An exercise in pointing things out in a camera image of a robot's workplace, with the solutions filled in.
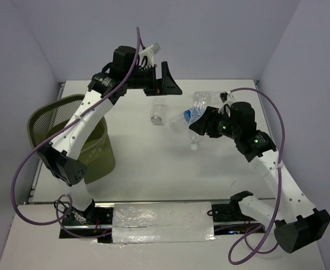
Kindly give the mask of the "blue label plastic bottle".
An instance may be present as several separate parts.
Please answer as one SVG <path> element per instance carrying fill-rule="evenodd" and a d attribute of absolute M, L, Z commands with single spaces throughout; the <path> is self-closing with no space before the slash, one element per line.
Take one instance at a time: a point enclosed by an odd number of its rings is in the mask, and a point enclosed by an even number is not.
<path fill-rule="evenodd" d="M 188 129 L 189 125 L 199 118 L 196 110 L 187 109 L 169 119 L 169 126 L 175 133 Z"/>

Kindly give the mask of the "clear crushed bottle white cap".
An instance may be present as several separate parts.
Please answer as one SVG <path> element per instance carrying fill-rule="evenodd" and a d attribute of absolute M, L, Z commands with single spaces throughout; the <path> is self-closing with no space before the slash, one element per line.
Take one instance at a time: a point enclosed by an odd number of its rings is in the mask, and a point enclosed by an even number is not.
<path fill-rule="evenodd" d="M 204 111 L 206 110 L 206 107 L 207 107 L 207 105 L 204 105 L 204 104 L 200 104 L 198 106 L 192 105 L 191 109 L 196 110 L 198 112 L 199 118 L 200 118 L 202 116 L 202 114 L 204 113 Z M 201 142 L 203 137 L 196 134 L 195 132 L 191 131 L 190 129 L 188 131 L 188 137 L 189 137 L 189 140 L 190 140 L 190 149 L 191 150 L 198 150 L 200 142 Z"/>

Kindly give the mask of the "clear square plastic bottle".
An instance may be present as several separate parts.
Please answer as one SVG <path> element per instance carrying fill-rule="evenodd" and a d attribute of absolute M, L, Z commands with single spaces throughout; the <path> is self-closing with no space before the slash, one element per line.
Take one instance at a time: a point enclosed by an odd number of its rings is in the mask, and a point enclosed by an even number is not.
<path fill-rule="evenodd" d="M 218 91 L 196 91 L 193 94 L 193 105 L 200 104 L 219 107 L 223 104 Z"/>

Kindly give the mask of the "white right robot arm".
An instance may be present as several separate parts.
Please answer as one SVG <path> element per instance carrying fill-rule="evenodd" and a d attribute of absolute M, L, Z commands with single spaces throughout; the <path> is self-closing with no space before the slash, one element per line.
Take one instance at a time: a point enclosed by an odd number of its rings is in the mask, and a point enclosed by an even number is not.
<path fill-rule="evenodd" d="M 322 238 L 330 214 L 316 208 L 279 162 L 280 151 L 267 133 L 257 129 L 255 110 L 248 102 L 235 102 L 225 110 L 209 106 L 189 128 L 201 136 L 233 139 L 237 150 L 258 171 L 277 199 L 271 208 L 253 193 L 240 192 L 231 197 L 229 212 L 234 219 L 248 216 L 263 224 L 287 253 Z"/>

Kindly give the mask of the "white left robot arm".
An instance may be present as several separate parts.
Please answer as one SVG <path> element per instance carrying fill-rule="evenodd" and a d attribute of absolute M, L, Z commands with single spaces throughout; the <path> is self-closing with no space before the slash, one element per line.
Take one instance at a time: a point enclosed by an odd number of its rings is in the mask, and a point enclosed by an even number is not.
<path fill-rule="evenodd" d="M 146 96 L 182 94 L 167 62 L 161 63 L 162 77 L 156 77 L 154 56 L 159 51 L 158 43 L 141 52 L 129 46 L 118 47 L 112 62 L 92 77 L 84 99 L 63 130 L 39 146 L 38 153 L 52 175 L 70 187 L 72 214 L 82 224 L 94 220 L 95 202 L 86 190 L 87 167 L 79 161 L 79 156 L 99 121 L 129 89 L 142 89 Z"/>

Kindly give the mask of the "olive green mesh bin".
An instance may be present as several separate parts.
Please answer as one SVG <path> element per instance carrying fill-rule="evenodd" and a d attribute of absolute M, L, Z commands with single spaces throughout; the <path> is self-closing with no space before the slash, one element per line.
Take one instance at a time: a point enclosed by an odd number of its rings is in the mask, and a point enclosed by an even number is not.
<path fill-rule="evenodd" d="M 30 144 L 51 174 L 67 186 L 99 180 L 115 168 L 104 115 L 113 104 L 98 94 L 74 94 L 35 111 L 28 120 Z"/>

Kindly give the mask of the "silver foil covered plate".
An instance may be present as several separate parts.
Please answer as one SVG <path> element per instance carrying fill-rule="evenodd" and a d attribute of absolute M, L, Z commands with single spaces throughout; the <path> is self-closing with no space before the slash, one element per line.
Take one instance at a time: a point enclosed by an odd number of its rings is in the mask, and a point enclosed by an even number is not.
<path fill-rule="evenodd" d="M 215 239 L 209 202 L 116 204 L 112 240 L 116 244 L 204 242 Z"/>

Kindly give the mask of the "aluminium table edge rail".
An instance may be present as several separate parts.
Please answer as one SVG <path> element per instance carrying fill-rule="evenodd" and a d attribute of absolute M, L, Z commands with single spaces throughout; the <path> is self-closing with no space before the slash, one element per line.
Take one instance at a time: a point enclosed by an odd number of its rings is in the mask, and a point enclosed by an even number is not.
<path fill-rule="evenodd" d="M 106 244 L 203 242 L 218 235 L 265 231 L 256 220 L 236 215 L 230 204 L 211 202 L 158 202 L 98 206 L 92 219 L 82 224 L 70 216 L 62 222 L 60 239 L 90 237 Z"/>

